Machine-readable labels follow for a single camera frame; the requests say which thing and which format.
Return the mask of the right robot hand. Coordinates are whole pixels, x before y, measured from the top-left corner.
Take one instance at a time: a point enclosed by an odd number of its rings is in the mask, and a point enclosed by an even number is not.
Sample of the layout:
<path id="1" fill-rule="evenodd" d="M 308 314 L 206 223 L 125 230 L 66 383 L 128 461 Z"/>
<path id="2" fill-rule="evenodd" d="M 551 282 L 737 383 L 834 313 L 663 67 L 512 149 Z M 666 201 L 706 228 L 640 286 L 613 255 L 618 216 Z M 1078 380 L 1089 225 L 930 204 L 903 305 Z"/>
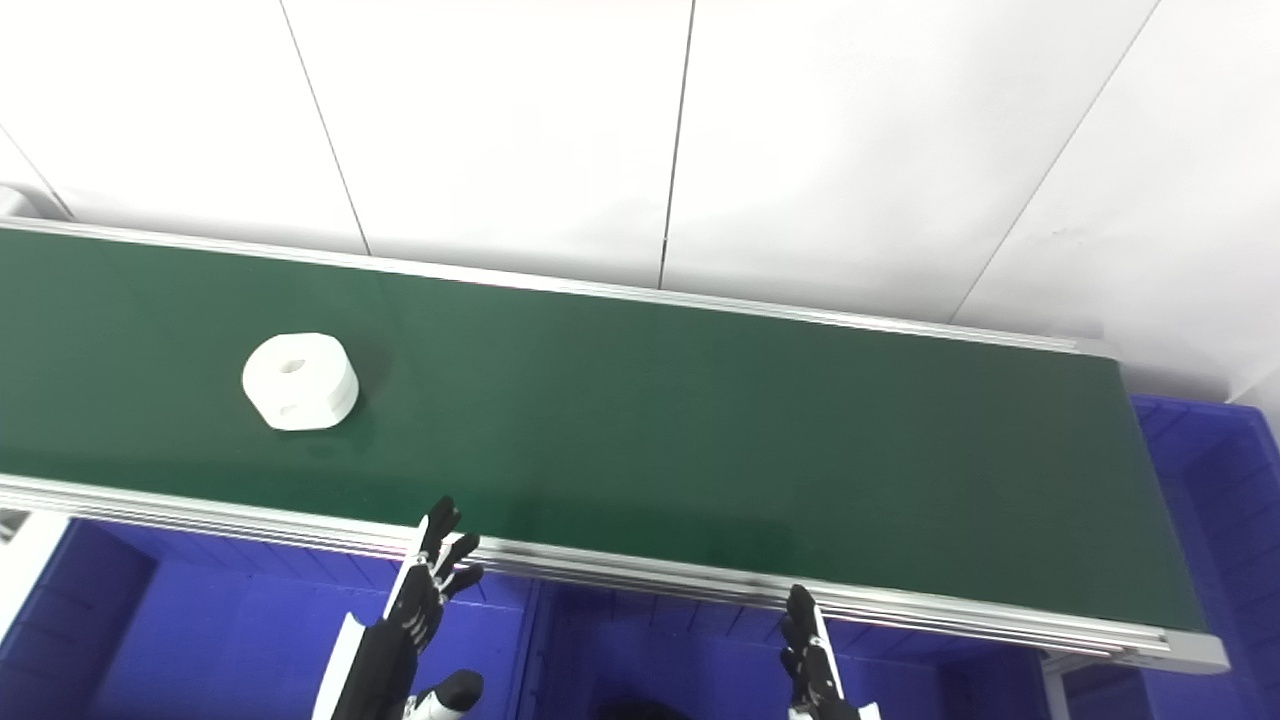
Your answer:
<path id="1" fill-rule="evenodd" d="M 844 692 L 824 614 L 810 591 L 790 588 L 780 624 L 780 661 L 791 680 L 788 719 L 879 719 L 878 705 L 851 705 Z"/>

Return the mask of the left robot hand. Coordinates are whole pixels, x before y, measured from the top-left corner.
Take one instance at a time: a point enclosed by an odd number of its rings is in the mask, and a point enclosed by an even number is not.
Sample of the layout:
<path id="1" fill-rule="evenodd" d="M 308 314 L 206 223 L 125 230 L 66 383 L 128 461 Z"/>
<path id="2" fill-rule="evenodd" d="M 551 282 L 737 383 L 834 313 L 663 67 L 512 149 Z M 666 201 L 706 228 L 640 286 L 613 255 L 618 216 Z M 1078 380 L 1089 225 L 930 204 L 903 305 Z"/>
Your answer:
<path id="1" fill-rule="evenodd" d="M 371 624 L 340 624 L 314 701 L 314 719 L 462 719 L 480 701 L 483 676 L 460 669 L 426 689 L 413 687 L 419 661 L 440 629 L 445 606 L 484 574 L 468 556 L 474 533 L 454 533 L 461 512 L 442 497 L 419 523 L 389 600 Z"/>

